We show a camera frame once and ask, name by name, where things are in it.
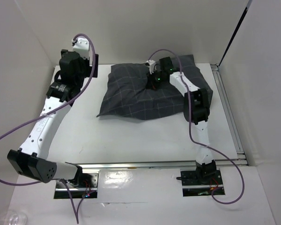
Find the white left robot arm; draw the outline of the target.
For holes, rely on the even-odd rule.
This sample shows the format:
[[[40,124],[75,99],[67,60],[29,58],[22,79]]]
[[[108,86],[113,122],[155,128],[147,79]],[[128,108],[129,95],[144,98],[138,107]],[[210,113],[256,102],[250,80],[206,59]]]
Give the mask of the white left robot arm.
[[[82,168],[73,163],[49,161],[49,148],[75,100],[85,91],[85,79],[97,77],[98,54],[93,60],[77,50],[62,50],[59,70],[46,93],[43,110],[27,139],[19,149],[10,150],[7,159],[19,175],[42,183],[66,180],[72,187],[83,182]]]

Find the dark grey checked pillowcase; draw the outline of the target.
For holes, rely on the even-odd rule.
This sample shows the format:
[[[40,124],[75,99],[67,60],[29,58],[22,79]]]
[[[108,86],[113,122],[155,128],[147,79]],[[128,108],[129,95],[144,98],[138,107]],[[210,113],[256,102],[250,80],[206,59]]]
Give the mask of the dark grey checked pillowcase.
[[[169,82],[155,90],[146,88],[148,73],[144,64],[113,65],[98,116],[154,120],[183,112],[184,98]]]

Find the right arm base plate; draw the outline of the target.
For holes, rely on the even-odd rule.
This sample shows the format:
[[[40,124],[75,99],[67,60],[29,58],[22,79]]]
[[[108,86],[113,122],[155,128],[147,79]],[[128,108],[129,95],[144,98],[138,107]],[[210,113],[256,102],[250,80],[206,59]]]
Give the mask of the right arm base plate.
[[[225,195],[220,170],[205,180],[200,180],[195,171],[181,171],[176,180],[182,184],[183,197],[208,196],[214,191],[214,195]]]

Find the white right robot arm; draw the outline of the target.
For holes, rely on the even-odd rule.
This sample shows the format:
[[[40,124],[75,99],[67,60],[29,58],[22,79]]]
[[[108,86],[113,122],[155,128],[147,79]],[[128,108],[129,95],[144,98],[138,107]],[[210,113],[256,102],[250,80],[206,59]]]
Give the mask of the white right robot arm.
[[[189,131],[194,132],[199,139],[197,142],[193,141],[198,148],[195,159],[196,169],[191,179],[199,184],[210,183],[217,167],[209,146],[207,125],[210,106],[207,90],[193,84],[182,72],[181,67],[173,66],[169,57],[162,58],[159,62],[149,59],[145,65],[149,68],[147,73],[149,88],[156,89],[161,83],[169,82],[184,97],[185,120],[189,122]]]

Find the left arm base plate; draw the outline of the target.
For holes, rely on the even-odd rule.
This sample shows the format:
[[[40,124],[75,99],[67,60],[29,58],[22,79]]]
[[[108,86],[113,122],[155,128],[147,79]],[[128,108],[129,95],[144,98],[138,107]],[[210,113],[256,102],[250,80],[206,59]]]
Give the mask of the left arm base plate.
[[[83,197],[87,199],[97,198],[97,187],[98,187],[99,172],[92,171],[90,173],[84,174],[81,181],[78,184],[73,184],[66,180],[66,185],[71,192],[73,199],[81,199]],[[67,192],[66,186],[60,182],[56,181],[54,199],[70,199]]]

